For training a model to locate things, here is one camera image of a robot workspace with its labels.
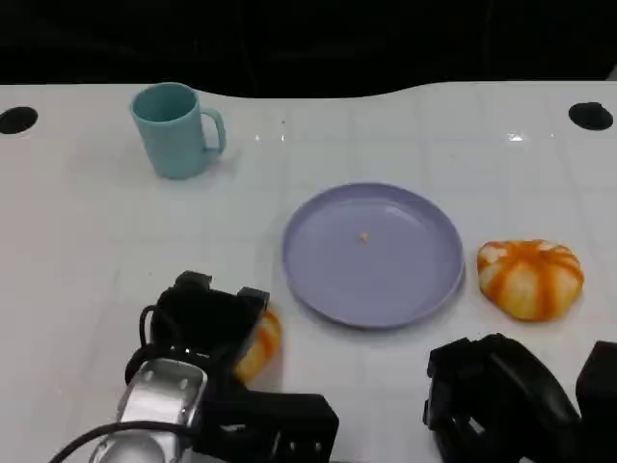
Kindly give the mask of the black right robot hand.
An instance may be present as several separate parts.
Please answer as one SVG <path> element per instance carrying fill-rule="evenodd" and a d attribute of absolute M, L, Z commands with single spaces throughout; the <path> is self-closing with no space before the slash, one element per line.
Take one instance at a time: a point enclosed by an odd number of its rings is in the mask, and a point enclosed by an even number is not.
<path fill-rule="evenodd" d="M 430 352 L 422 421 L 444 462 L 578 462 L 580 416 L 520 342 L 462 338 Z"/>

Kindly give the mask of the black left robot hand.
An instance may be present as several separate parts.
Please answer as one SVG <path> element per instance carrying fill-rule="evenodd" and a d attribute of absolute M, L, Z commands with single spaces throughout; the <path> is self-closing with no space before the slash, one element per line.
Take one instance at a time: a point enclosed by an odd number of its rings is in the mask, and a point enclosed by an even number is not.
<path fill-rule="evenodd" d="M 160 354 L 246 384 L 282 347 L 282 326 L 270 294 L 243 286 L 231 294 L 208 275 L 184 271 L 139 318 L 145 359 Z"/>

